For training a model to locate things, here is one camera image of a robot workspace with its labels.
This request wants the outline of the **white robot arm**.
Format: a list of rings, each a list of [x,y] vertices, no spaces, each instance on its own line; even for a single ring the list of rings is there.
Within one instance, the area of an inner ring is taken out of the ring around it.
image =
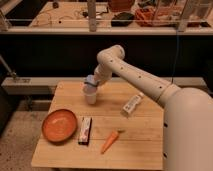
[[[163,170],[213,171],[213,98],[136,68],[124,57],[120,45],[100,51],[98,66],[86,78],[83,92],[95,95],[99,86],[117,74],[164,109]]]

